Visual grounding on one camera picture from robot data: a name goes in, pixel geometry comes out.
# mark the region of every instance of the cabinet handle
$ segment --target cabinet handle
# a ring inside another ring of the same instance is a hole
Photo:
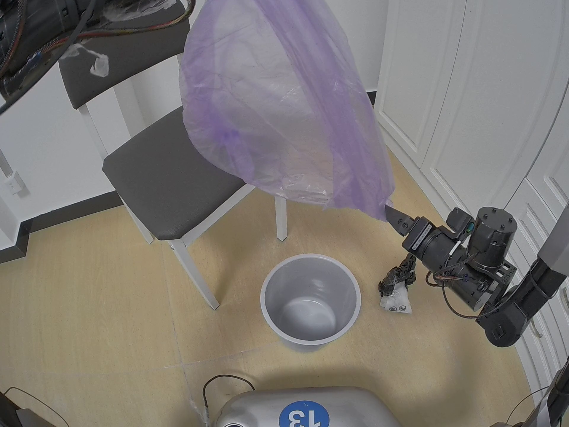
[[[533,318],[531,318],[530,327],[531,327],[531,332],[533,332],[537,338],[543,338],[544,337],[544,335],[540,334],[539,331],[537,330],[536,323],[534,322]]]
[[[569,298],[567,297],[567,288],[563,287],[563,289],[561,289],[561,298],[563,299],[563,302],[565,303],[565,309],[569,312]]]

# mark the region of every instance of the chair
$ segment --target chair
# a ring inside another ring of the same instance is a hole
[[[183,5],[177,2],[166,10],[112,26],[150,26],[171,20],[183,11]],[[109,56],[106,77],[90,73],[94,57],[83,51],[61,60],[59,67],[69,100],[83,115],[103,158],[103,172],[140,231],[148,243],[153,241],[153,235],[168,241],[196,288],[211,308],[217,309],[219,303],[187,247],[254,187],[221,171],[199,154],[182,122],[181,107],[127,139],[110,154],[87,107],[87,102],[104,91],[182,53],[188,31],[186,21],[155,32],[89,40],[90,50]],[[277,238],[284,240],[287,237],[285,199],[275,198],[275,213]]]

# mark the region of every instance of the black baseboard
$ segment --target black baseboard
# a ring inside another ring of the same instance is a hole
[[[16,245],[0,250],[0,264],[7,261],[17,260],[25,257],[28,248],[30,233],[75,220],[75,218],[85,217],[103,210],[112,209],[122,205],[121,198],[116,191],[110,191],[103,195],[91,197],[75,204],[61,207],[43,213],[35,218],[20,223]]]
[[[369,101],[372,102],[372,106],[375,104],[375,96],[377,95],[377,92],[368,92],[367,96],[369,97]]]

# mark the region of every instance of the chair leg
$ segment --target chair leg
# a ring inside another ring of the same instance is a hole
[[[146,243],[151,244],[152,242],[154,242],[154,236],[152,235],[152,233],[146,228],[146,226],[142,224],[142,222],[138,219],[138,217],[134,215],[134,212],[130,210],[130,207],[128,205],[124,204],[124,206],[126,207],[126,210],[129,212],[129,215],[132,218],[133,222],[136,224],[138,230],[140,231],[140,234],[142,234],[142,237],[144,238],[144,240],[146,240]]]
[[[276,236],[283,241],[288,236],[286,223],[286,199],[275,196]]]
[[[182,242],[181,239],[168,240],[168,244],[170,244],[170,248],[174,250],[178,261],[180,261],[180,264],[187,272],[190,280],[194,282],[194,285],[196,285],[196,288],[202,294],[206,302],[212,309],[217,309],[219,307],[219,302],[217,302],[217,299],[211,292],[210,287],[205,282],[202,274],[200,274],[200,271],[197,270],[196,264],[194,263],[194,260],[192,260],[192,257],[189,255],[186,245]]]

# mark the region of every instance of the wooden floor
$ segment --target wooden floor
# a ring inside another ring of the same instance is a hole
[[[393,163],[395,206],[442,224]],[[377,284],[406,255],[388,224],[289,203],[288,226],[281,243],[273,198],[255,190],[191,246],[221,302],[217,311],[165,243],[145,243],[123,207],[32,234],[25,259],[0,265],[0,389],[33,393],[71,427],[202,426],[203,383],[220,373],[259,389],[368,388],[405,427],[487,427],[529,393],[516,350],[492,347],[477,324],[454,316],[424,283],[423,266],[409,291],[412,315],[380,308]],[[309,354],[279,343],[259,303],[269,271],[298,253],[343,262],[362,292],[351,331]],[[236,381],[212,383],[212,413],[244,390]],[[63,425],[29,397],[10,397]]]

